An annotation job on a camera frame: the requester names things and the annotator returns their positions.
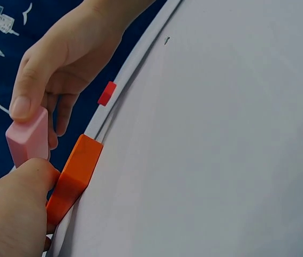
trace eraser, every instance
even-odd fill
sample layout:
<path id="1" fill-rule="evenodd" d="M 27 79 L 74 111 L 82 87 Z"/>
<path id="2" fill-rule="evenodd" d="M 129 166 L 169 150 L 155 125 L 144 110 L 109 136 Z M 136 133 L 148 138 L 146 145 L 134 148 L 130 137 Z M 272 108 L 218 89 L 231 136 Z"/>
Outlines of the eraser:
<path id="1" fill-rule="evenodd" d="M 110 81 L 107 84 L 106 88 L 104 89 L 103 94 L 100 96 L 100 98 L 98 100 L 98 104 L 100 104 L 102 106 L 107 106 L 107 104 L 110 101 L 116 87 L 117 87 L 117 85 L 115 83 L 113 83 L 112 81 Z"/>
<path id="2" fill-rule="evenodd" d="M 103 145 L 81 135 L 47 203 L 48 224 L 58 225 L 87 188 Z"/>
<path id="3" fill-rule="evenodd" d="M 49 155 L 47 110 L 39 107 L 29 122 L 13 122 L 5 136 L 16 168 L 31 158 L 47 160 Z"/>

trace blue fabric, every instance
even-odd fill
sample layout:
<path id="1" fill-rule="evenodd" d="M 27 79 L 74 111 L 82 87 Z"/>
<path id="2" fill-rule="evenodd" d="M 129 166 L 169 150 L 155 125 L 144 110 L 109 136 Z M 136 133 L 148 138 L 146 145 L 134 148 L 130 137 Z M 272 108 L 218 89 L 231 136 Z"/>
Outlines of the blue fabric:
<path id="1" fill-rule="evenodd" d="M 81 0 L 35 0 L 24 25 L 22 13 L 29 8 L 31 1 L 0 0 L 2 14 L 14 19 L 13 32 L 3 33 L 0 30 L 0 51 L 5 56 L 0 55 L 0 105 L 4 109 L 9 108 L 13 83 L 24 52 L 60 17 L 80 2 Z M 57 169 L 62 170 L 78 136 L 86 129 L 107 82 L 114 80 L 138 39 L 165 2 L 166 0 L 157 0 L 130 26 L 110 63 L 79 97 L 73 109 L 69 128 L 59 139 L 58 148 L 51 153 L 51 163 Z M 0 109 L 0 178 L 13 167 L 5 139 L 5 131 L 11 122 L 9 115 Z"/>

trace gray surface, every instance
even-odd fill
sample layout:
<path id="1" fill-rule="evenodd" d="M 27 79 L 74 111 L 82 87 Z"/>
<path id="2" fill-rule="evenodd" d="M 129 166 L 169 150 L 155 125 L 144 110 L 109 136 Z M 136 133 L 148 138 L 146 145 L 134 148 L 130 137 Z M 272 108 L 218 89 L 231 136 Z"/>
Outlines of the gray surface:
<path id="1" fill-rule="evenodd" d="M 71 227 L 61 256 L 303 256 L 303 1 L 185 0 Z"/>

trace finger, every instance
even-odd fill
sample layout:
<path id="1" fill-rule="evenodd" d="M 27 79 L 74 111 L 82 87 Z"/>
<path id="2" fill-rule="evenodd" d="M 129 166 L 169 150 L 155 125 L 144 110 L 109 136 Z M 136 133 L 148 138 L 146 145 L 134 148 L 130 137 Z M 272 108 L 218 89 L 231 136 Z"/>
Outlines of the finger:
<path id="1" fill-rule="evenodd" d="M 56 133 L 59 137 L 65 134 L 67 126 L 70 122 L 73 106 L 75 105 L 79 95 L 63 95 L 57 106 L 57 123 Z"/>
<path id="2" fill-rule="evenodd" d="M 18 122 L 29 120 L 40 106 L 51 75 L 63 65 L 67 47 L 59 35 L 43 37 L 29 49 L 20 64 L 10 103 L 10 116 Z"/>
<path id="3" fill-rule="evenodd" d="M 54 130 L 53 113 L 57 104 L 58 96 L 54 94 L 48 94 L 47 97 L 47 109 L 48 109 L 48 145 L 50 149 L 55 149 L 58 145 L 57 134 Z"/>
<path id="4" fill-rule="evenodd" d="M 48 251 L 49 248 L 50 248 L 50 246 L 51 246 L 51 240 L 50 240 L 49 237 L 46 237 L 46 240 L 45 240 L 45 242 L 44 242 L 44 249 L 43 249 L 43 251 L 44 251 L 44 252 L 45 252 L 45 251 Z"/>
<path id="5" fill-rule="evenodd" d="M 47 194 L 56 184 L 60 172 L 48 161 L 34 158 L 22 164 L 10 175 L 12 179 L 16 179 L 20 184 L 29 187 L 29 190 L 37 192 L 41 197 L 41 201 L 45 203 Z"/>

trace orange plastic piece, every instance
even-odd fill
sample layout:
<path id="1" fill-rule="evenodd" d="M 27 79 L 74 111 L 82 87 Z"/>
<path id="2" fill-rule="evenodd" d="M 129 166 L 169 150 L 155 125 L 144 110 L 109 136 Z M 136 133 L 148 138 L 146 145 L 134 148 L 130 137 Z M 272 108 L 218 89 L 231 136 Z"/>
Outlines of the orange plastic piece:
<path id="1" fill-rule="evenodd" d="M 48 223 L 58 225 L 87 188 L 103 145 L 81 135 L 47 203 Z"/>
<path id="2" fill-rule="evenodd" d="M 115 83 L 113 83 L 112 81 L 110 81 L 108 83 L 108 85 L 106 86 L 106 88 L 104 89 L 103 94 L 100 96 L 100 98 L 98 100 L 98 104 L 100 104 L 102 106 L 107 106 L 116 87 L 117 87 L 117 85 Z"/>

